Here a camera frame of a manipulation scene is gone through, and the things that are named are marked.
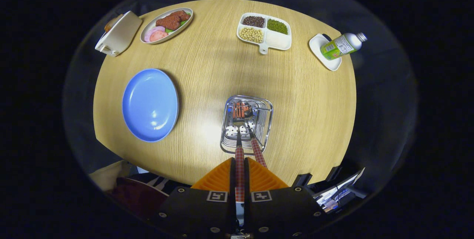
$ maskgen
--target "dark red cloth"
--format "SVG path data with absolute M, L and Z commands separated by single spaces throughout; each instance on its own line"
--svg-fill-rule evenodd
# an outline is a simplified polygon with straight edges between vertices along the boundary
M 168 198 L 145 183 L 127 178 L 117 178 L 117 187 L 106 193 L 143 219 L 156 214 L 160 205 Z

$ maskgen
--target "white sectioned tray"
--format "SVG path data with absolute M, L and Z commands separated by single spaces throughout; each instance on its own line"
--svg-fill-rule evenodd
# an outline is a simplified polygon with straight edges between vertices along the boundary
M 246 18 L 248 16 L 256 16 L 256 17 L 264 18 L 265 19 L 264 27 L 259 28 L 259 27 L 254 27 L 254 26 L 249 26 L 249 25 L 242 24 L 243 21 L 244 21 L 244 18 Z M 279 21 L 279 22 L 285 24 L 286 27 L 288 28 L 288 34 L 286 35 L 286 34 L 283 34 L 283 33 L 279 33 L 277 31 L 271 31 L 271 30 L 267 29 L 268 19 L 273 19 L 273 20 L 276 20 L 276 21 Z M 255 43 L 255 42 L 252 42 L 250 40 L 245 40 L 244 38 L 240 37 L 238 33 L 243 28 L 254 28 L 256 30 L 262 30 L 262 32 L 264 34 L 264 38 L 263 38 L 262 43 Z M 288 24 L 288 22 L 286 22 L 282 19 L 279 19 L 279 18 L 268 16 L 268 15 L 263 15 L 263 14 L 259 14 L 259 13 L 250 13 L 250 12 L 249 13 L 244 13 L 242 15 L 242 17 L 240 17 L 240 21 L 237 25 L 236 34 L 237 34 L 237 37 L 240 40 L 243 40 L 243 41 L 248 42 L 248 43 L 257 44 L 259 46 L 259 52 L 263 55 L 266 55 L 268 53 L 268 48 L 275 48 L 275 49 L 278 49 L 278 50 L 288 50 L 291 47 L 291 28 L 290 28 L 290 25 Z M 278 40 L 278 39 L 281 41 L 281 45 L 278 45 L 277 43 L 272 42 L 273 40 Z
M 318 33 L 316 36 L 311 38 L 310 49 L 326 68 L 335 72 L 341 65 L 342 58 L 338 57 L 334 60 L 328 60 L 325 58 L 321 53 L 321 46 L 327 43 L 329 43 L 329 41 L 321 33 Z

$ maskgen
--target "plastic bottle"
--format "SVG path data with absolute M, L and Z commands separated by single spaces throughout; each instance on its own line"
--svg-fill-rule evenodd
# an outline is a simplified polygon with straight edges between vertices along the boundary
M 328 60 L 333 60 L 359 50 L 362 47 L 362 42 L 366 40 L 367 37 L 363 33 L 344 33 L 338 38 L 321 46 L 321 53 Z

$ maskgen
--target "orange gripper base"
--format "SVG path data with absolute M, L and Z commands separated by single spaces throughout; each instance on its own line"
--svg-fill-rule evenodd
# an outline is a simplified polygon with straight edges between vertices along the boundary
M 287 188 L 288 185 L 280 180 L 276 175 L 271 173 L 268 168 L 260 165 L 257 161 L 254 161 L 251 158 L 246 158 L 248 160 L 248 167 L 250 173 L 250 191 L 265 191 L 265 190 L 274 190 L 280 188 Z
M 220 163 L 213 168 L 203 178 L 197 181 L 191 188 L 199 190 L 212 190 L 229 192 L 230 186 L 230 165 L 232 158 Z

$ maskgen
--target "white dish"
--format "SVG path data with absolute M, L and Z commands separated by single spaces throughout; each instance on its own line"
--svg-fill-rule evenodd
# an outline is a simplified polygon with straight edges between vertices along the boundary
M 175 12 L 175 11 L 180 11 L 180 10 L 183 10 L 185 11 L 186 13 L 190 13 L 191 14 L 191 17 L 188 19 L 188 21 L 186 21 L 185 24 L 183 24 L 183 26 L 177 28 L 175 31 L 172 31 L 170 33 L 168 33 L 167 36 L 161 38 L 160 40 L 155 40 L 155 41 L 152 41 L 152 42 L 146 42 L 144 40 L 144 37 L 145 37 L 145 33 L 147 33 L 147 31 L 151 30 L 152 28 L 155 28 L 156 27 L 156 21 L 159 20 L 159 19 L 162 19 L 166 16 L 168 16 L 169 14 Z M 189 23 L 191 23 L 191 21 L 193 20 L 193 17 L 194 17 L 194 13 L 193 13 L 193 10 L 191 8 L 187 8 L 187 7 L 180 7 L 180 8 L 176 8 L 176 9 L 173 9 L 173 10 L 170 10 L 170 11 L 166 11 L 165 13 L 157 16 L 156 18 L 154 18 L 152 21 L 150 21 L 147 26 L 145 26 L 145 28 L 143 28 L 142 30 L 142 33 L 140 34 L 140 41 L 142 41 L 142 43 L 146 43 L 146 44 L 156 44 L 156 43 L 162 43 L 166 40 L 169 40 L 171 38 L 173 38 L 174 36 L 176 36 L 178 33 L 180 33 L 181 31 L 183 31 L 188 25 Z
M 244 18 L 246 18 L 248 16 L 257 16 L 257 17 L 264 18 L 264 20 L 265 20 L 264 21 L 264 27 L 259 28 L 259 27 L 255 27 L 255 26 L 249 26 L 249 25 L 242 24 L 243 21 L 244 21 Z M 288 28 L 288 34 L 286 35 L 286 34 L 283 34 L 283 33 L 278 33 L 277 31 L 269 30 L 267 28 L 267 22 L 268 22 L 269 18 L 285 24 L 286 27 Z M 262 32 L 264 34 L 264 38 L 263 38 L 262 43 L 255 43 L 255 42 L 252 42 L 250 40 L 245 40 L 244 38 L 240 37 L 238 33 L 243 28 L 254 28 L 254 29 L 257 29 L 257 30 L 262 30 Z M 268 53 L 268 48 L 275 48 L 275 49 L 278 49 L 278 50 L 288 50 L 291 47 L 291 28 L 290 28 L 290 25 L 288 24 L 288 22 L 286 22 L 282 19 L 279 19 L 279 18 L 268 16 L 268 15 L 263 15 L 263 14 L 259 14 L 259 13 L 250 13 L 250 12 L 249 13 L 244 13 L 242 15 L 242 17 L 240 17 L 240 21 L 237 25 L 236 34 L 237 34 L 237 37 L 240 40 L 243 40 L 243 41 L 248 42 L 248 43 L 257 44 L 259 46 L 259 52 L 263 55 L 266 55 Z M 274 42 L 274 40 L 271 40 L 271 39 L 268 40 L 268 37 L 273 37 L 273 38 L 279 37 L 281 39 L 281 43 L 278 44 L 278 43 Z
M 329 43 L 329 41 L 321 33 L 318 33 L 310 40 L 310 48 L 311 51 L 316 55 L 316 57 L 321 61 L 321 63 L 323 63 L 323 65 L 328 70 L 332 70 L 333 72 L 335 72 L 341 65 L 342 58 L 338 57 L 333 60 L 328 60 L 327 58 L 325 58 L 324 55 L 321 53 L 321 46 L 327 43 Z

